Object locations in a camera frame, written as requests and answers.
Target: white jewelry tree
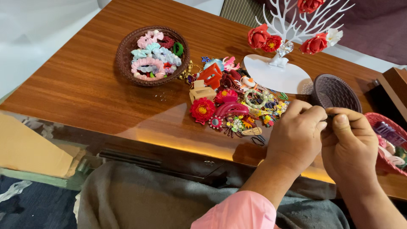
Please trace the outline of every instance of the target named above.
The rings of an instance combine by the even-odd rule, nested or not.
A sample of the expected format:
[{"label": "white jewelry tree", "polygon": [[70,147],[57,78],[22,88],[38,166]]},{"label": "white jewelry tree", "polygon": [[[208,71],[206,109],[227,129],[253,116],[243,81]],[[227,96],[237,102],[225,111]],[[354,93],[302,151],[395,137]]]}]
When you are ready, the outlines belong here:
[{"label": "white jewelry tree", "polygon": [[[299,41],[303,43],[304,37],[315,37],[317,34],[327,32],[329,29],[335,29],[335,31],[337,32],[337,29],[341,28],[343,24],[336,28],[332,27],[339,21],[339,19],[343,17],[344,14],[340,15],[332,23],[330,22],[330,20],[333,19],[335,15],[350,9],[352,6],[354,6],[354,4],[347,7],[346,5],[350,1],[347,0],[340,7],[340,9],[330,14],[328,17],[327,15],[328,12],[330,12],[331,10],[330,8],[342,0],[330,0],[329,3],[322,4],[314,12],[311,13],[312,17],[309,20],[306,17],[307,13],[300,13],[299,18],[305,23],[305,27],[302,28],[301,25],[298,25],[296,27],[296,24],[298,22],[298,20],[296,20],[298,1],[295,0],[294,3],[291,3],[292,0],[283,1],[284,10],[283,12],[281,12],[278,0],[276,0],[276,2],[270,0],[271,4],[277,11],[277,14],[274,14],[272,11],[270,11],[271,15],[273,16],[271,23],[266,18],[265,5],[263,5],[263,17],[266,21],[267,26],[273,31],[273,33],[270,34],[278,35],[282,38],[281,45],[276,50],[277,55],[270,59],[267,57],[250,54],[244,58],[244,64],[252,78],[257,83],[267,88],[284,93],[311,94],[312,80],[310,79],[308,74],[296,65],[287,64],[288,59],[284,58],[283,56],[292,52],[294,48],[294,44],[292,43],[292,41]],[[293,8],[293,18],[287,25],[285,20],[287,13],[289,13],[290,11],[292,12]],[[255,19],[256,22],[261,25],[257,17],[255,17]],[[293,37],[286,42],[287,34],[291,31],[293,31]]]}]

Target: maroon fabric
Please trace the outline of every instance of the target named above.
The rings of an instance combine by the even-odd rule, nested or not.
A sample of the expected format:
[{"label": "maroon fabric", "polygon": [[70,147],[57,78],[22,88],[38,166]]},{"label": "maroon fabric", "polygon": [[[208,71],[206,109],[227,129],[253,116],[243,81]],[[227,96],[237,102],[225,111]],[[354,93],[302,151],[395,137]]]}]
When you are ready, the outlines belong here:
[{"label": "maroon fabric", "polygon": [[[324,7],[329,1],[326,0],[321,7]],[[269,0],[257,0],[257,2],[266,3],[266,8],[274,9]],[[346,0],[340,1],[331,8],[330,12],[335,12],[345,2]],[[279,0],[279,3],[280,8],[283,9],[284,1]],[[290,4],[294,3],[296,4],[297,0],[291,0]],[[356,3],[354,7],[336,15],[339,17],[345,13],[336,26],[344,24],[339,29],[344,31],[344,36],[338,44],[391,63],[407,65],[407,42],[405,41],[407,37],[407,1],[351,0],[347,5],[350,6],[353,3]],[[292,14],[293,10],[286,16],[287,21],[291,21]]]}]

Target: pink sleeve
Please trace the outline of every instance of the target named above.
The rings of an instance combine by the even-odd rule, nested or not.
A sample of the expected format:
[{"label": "pink sleeve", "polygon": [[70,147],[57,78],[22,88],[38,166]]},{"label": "pink sleeve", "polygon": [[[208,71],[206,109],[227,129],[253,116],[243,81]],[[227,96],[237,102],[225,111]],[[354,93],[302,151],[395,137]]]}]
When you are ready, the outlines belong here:
[{"label": "pink sleeve", "polygon": [[241,191],[215,205],[192,223],[191,229],[274,228],[276,209],[264,196]]}]

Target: pink woven basket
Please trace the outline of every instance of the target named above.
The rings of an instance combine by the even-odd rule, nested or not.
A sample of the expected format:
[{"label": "pink woven basket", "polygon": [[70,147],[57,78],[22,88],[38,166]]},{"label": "pink woven basket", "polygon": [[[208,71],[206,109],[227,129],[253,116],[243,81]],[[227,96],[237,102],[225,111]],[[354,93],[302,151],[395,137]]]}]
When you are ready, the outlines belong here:
[{"label": "pink woven basket", "polygon": [[[366,113],[365,117],[368,119],[371,126],[374,126],[377,122],[385,122],[386,124],[391,126],[400,136],[402,136],[404,139],[407,139],[407,132],[404,129],[402,129],[399,125],[397,125],[395,122],[393,122],[391,119],[381,114],[373,112]],[[407,143],[402,144],[402,147],[407,149]],[[387,173],[407,176],[407,173],[397,168],[393,163],[391,163],[384,156],[384,153],[381,150],[379,150],[379,153],[377,154],[376,169],[385,171]]]}]

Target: woven basket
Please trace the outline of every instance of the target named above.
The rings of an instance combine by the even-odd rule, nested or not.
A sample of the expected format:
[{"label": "woven basket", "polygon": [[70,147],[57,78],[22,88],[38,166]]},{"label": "woven basket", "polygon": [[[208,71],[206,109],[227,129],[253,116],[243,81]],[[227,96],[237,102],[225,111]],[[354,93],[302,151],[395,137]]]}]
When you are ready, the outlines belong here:
[{"label": "woven basket", "polygon": [[362,106],[352,88],[330,74],[320,74],[315,78],[310,102],[323,108],[343,107],[362,113]]},{"label": "woven basket", "polygon": [[[399,125],[393,122],[391,119],[377,113],[369,112],[365,114],[371,126],[374,126],[377,122],[385,122],[391,126],[400,136],[407,139],[407,132],[403,130]],[[407,143],[402,144],[402,147],[407,149]],[[393,163],[391,163],[385,156],[384,153],[379,149],[376,160],[376,169],[385,171],[387,173],[400,174],[407,176],[407,173],[397,168]]]},{"label": "woven basket", "polygon": [[[156,29],[164,33],[164,36],[169,36],[175,42],[179,42],[182,44],[184,48],[184,52],[180,56],[182,64],[181,66],[177,67],[177,70],[175,70],[173,74],[166,78],[153,81],[135,78],[133,76],[133,73],[131,73],[131,61],[133,60],[133,54],[131,54],[131,51],[139,48],[137,46],[137,40],[140,37],[144,36],[145,33],[147,33],[148,31],[153,31]],[[175,30],[164,26],[148,26],[131,32],[122,40],[116,52],[116,64],[117,67],[119,68],[119,71],[132,83],[141,86],[157,86],[169,82],[177,78],[188,67],[188,63],[189,63],[189,46],[185,38],[181,36],[179,33],[177,33]]]}]

